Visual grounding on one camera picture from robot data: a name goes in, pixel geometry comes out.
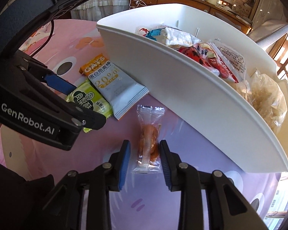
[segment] white curtain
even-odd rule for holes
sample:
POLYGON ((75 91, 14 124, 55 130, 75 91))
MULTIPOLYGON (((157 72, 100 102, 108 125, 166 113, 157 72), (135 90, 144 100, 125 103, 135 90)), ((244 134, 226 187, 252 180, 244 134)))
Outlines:
POLYGON ((128 10, 130 0, 89 0, 71 11, 73 19, 98 21, 106 16, 128 10))

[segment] pink tablecloth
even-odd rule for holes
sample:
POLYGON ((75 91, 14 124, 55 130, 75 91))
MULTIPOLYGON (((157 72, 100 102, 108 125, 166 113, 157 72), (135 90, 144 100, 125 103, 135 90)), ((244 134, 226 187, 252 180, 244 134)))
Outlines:
MULTIPOLYGON (((39 42, 29 51, 33 51, 39 42)), ((79 68, 106 49, 96 29, 96 22, 56 20, 55 35, 36 58, 56 71, 64 62, 72 62, 72 68, 61 77, 80 84, 84 77, 79 68)), ((141 104, 162 106, 150 95, 141 104)), ((135 163, 140 127, 133 107, 120 121, 107 120, 99 131, 81 133, 71 151, 56 149, 21 136, 28 169, 33 178, 53 174, 58 182, 69 170, 85 172, 108 160, 111 153, 120 148, 124 139, 131 141, 132 156, 126 183, 119 193, 110 194, 113 229, 177 229, 179 193, 170 193, 163 175, 142 175, 130 172, 135 163)), ((222 170, 235 186, 264 218, 272 202, 279 175, 248 174, 243 172, 218 148, 199 134, 170 110, 163 118, 160 140, 166 139, 171 151, 180 155, 184 162, 199 170, 222 170)))

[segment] green snack package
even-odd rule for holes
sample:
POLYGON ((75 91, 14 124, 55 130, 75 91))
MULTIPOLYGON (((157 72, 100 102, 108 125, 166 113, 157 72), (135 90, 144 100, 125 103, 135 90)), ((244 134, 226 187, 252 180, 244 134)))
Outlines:
MULTIPOLYGON (((67 102, 74 102, 88 109, 92 109, 104 115, 106 118, 113 115, 110 104, 92 87, 91 82, 86 80, 76 90, 66 97, 67 102)), ((91 129, 83 128, 85 133, 91 129)))

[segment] wooden cabinet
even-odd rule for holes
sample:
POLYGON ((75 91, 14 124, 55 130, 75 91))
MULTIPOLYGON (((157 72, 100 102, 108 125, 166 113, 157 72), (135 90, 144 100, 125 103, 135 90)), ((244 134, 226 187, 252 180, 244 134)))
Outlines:
POLYGON ((139 1, 138 4, 136 3, 136 0, 131 0, 131 8, 143 7, 145 5, 148 6, 148 5, 166 4, 166 3, 180 3, 190 7, 194 7, 196 9, 200 9, 214 16, 216 16, 216 13, 218 13, 219 15, 225 17, 225 21, 226 19, 228 19, 235 25, 240 26, 241 32, 243 32, 244 34, 247 34, 251 30, 250 26, 248 26, 242 20, 238 19, 234 14, 231 14, 230 12, 222 9, 219 6, 215 6, 203 0, 137 0, 137 1, 139 1))
POLYGON ((205 12, 209 12, 210 6, 194 1, 194 0, 158 0, 157 4, 165 4, 165 3, 180 3, 184 5, 188 5, 190 7, 194 7, 200 9, 202 11, 206 10, 205 12))

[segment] black cable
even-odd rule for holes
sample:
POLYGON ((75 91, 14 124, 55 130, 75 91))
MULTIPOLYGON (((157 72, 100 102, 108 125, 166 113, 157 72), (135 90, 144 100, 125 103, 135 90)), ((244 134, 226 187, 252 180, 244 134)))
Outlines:
POLYGON ((40 46, 40 48, 38 50, 36 50, 33 54, 31 54, 31 57, 33 57, 34 55, 36 55, 39 51, 42 50, 42 48, 44 46, 47 45, 47 43, 50 41, 52 34, 53 34, 53 30, 54 30, 54 21, 51 20, 51 31, 50 31, 50 35, 48 36, 48 39, 45 41, 45 43, 43 45, 40 46))

